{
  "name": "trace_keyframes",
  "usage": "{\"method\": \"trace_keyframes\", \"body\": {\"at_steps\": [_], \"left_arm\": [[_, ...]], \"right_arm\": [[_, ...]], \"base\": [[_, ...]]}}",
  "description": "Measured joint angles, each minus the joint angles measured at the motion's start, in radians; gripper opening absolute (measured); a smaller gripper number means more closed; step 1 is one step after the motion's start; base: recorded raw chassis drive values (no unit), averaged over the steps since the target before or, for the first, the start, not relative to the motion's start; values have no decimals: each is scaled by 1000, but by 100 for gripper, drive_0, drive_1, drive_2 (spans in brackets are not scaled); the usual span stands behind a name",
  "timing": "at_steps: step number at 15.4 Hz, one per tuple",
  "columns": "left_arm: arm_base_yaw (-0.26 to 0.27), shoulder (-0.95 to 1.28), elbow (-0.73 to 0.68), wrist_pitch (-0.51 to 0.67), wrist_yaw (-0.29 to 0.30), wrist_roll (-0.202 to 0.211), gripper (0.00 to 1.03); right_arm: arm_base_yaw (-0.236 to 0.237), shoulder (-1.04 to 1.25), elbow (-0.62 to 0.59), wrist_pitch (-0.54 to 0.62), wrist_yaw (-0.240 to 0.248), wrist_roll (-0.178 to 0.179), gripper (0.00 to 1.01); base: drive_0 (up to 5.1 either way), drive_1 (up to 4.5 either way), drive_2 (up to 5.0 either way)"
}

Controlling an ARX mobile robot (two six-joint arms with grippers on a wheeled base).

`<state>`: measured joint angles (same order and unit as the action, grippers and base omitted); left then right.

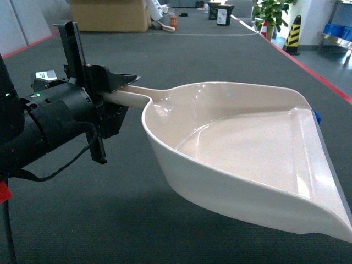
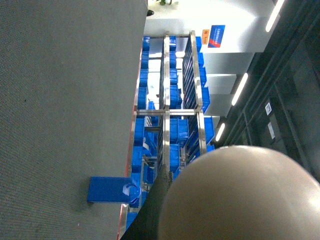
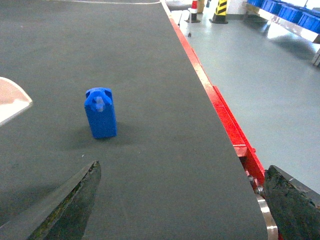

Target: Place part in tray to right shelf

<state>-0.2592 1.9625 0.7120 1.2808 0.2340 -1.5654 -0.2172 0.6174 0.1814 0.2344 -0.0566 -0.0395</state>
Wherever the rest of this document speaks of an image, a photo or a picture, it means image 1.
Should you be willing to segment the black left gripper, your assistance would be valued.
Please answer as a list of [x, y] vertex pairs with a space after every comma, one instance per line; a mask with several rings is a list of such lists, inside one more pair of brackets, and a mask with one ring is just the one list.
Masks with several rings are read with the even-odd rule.
[[[59, 30], [67, 60], [67, 65], [64, 66], [64, 70], [68, 80], [80, 86], [89, 97], [93, 99], [93, 93], [88, 86], [86, 74], [84, 72], [86, 61], [79, 35], [78, 24], [73, 21], [63, 20], [56, 23], [55, 26]], [[113, 73], [104, 66], [104, 84], [102, 85], [102, 91], [114, 92], [119, 88], [123, 88], [138, 81], [139, 79], [139, 75]], [[117, 135], [121, 129], [129, 107], [102, 101], [96, 108], [98, 114], [97, 130], [100, 137], [108, 139], [111, 136]], [[107, 161], [102, 139], [99, 136], [94, 139], [92, 132], [87, 132], [86, 137], [87, 140], [91, 142], [89, 149], [92, 159], [100, 164], [105, 164]]]

